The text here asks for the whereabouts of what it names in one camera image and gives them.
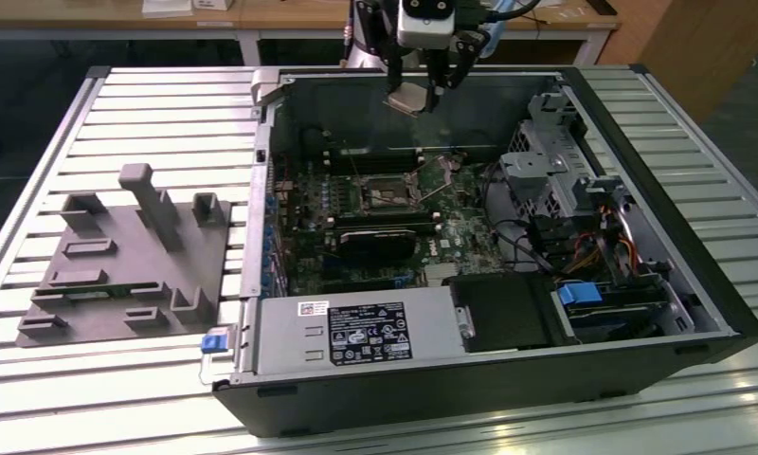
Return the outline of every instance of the metal bracket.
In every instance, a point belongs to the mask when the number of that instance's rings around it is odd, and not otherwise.
[[[251,81],[251,95],[253,105],[265,106],[281,97],[281,69],[276,67],[261,67],[253,72]]]

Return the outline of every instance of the white label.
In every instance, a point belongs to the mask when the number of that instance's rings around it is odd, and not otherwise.
[[[299,302],[299,316],[325,316],[328,313],[328,300]]]
[[[197,27],[232,27],[232,22],[224,22],[224,21],[197,22]]]

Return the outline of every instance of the green circuit board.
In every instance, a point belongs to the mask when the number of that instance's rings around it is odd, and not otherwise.
[[[453,264],[460,274],[504,269],[477,206],[487,165],[463,167],[440,154],[425,159],[415,173],[335,176],[309,165],[297,176],[284,217],[292,295],[433,285],[425,270],[435,264]],[[403,261],[379,267],[344,264],[333,249],[336,234],[327,229],[329,218],[388,212],[436,212],[439,229],[417,236],[415,252]]]

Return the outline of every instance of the metal slatted surface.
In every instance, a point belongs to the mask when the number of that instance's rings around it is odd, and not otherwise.
[[[631,71],[585,75],[758,315],[753,194]],[[641,453],[758,451],[758,345],[637,396],[280,440],[251,436],[211,397],[197,377],[201,336],[15,348],[19,318],[64,229],[56,214],[64,197],[93,190],[108,205],[133,203],[112,183],[129,159],[153,163],[156,183],[175,201],[216,191],[235,202],[221,319],[235,314],[253,160],[251,76],[239,68],[116,69],[83,116],[85,126],[73,129],[79,140],[63,150],[67,158],[0,277],[0,453],[623,454],[637,446]],[[207,112],[195,118],[197,111]],[[600,144],[593,146],[607,162]],[[229,367],[227,358],[215,362],[220,373]]]

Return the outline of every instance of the blue latch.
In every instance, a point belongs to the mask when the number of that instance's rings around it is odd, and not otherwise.
[[[559,289],[563,305],[601,303],[601,292],[593,282],[569,282]]]
[[[208,334],[203,337],[203,354],[217,354],[228,351],[228,334]]]

